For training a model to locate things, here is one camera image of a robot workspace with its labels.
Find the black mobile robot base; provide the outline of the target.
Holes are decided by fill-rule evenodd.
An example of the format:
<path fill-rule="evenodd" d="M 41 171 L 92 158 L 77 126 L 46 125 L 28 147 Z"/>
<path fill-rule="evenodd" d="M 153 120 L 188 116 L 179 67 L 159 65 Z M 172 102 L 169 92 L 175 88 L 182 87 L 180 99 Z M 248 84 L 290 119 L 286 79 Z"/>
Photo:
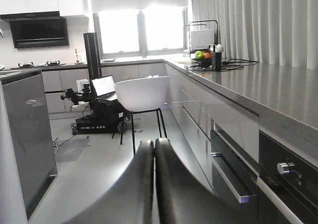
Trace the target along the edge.
<path fill-rule="evenodd" d="M 102 75 L 97 34 L 85 33 L 83 35 L 89 79 L 83 85 L 82 92 L 75 92 L 68 88 L 61 95 L 61 99 L 71 100 L 74 106 L 80 102 L 87 103 L 92 110 L 90 115 L 77 118 L 71 124 L 73 135 L 94 133 L 123 133 L 126 129 L 125 117 L 128 111 L 118 102 L 114 88 L 110 91 L 98 91 L 103 79 L 112 78 L 111 75 Z"/>

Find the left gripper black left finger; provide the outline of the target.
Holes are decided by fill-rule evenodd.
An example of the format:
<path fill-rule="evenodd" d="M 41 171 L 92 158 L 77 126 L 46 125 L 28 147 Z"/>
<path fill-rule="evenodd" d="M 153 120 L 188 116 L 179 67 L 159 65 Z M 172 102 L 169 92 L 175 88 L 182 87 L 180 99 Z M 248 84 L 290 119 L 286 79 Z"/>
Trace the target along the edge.
<path fill-rule="evenodd" d="M 154 193 L 154 143 L 142 141 L 120 178 L 68 224 L 150 224 Z"/>

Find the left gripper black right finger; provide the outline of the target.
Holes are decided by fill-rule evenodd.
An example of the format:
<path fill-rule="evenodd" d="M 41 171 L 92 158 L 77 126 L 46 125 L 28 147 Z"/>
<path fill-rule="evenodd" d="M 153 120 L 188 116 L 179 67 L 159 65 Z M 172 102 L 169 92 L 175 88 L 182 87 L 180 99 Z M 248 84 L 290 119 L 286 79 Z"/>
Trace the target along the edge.
<path fill-rule="evenodd" d="M 155 142 L 156 190 L 162 224 L 237 224 L 235 210 L 185 167 L 167 138 Z"/>

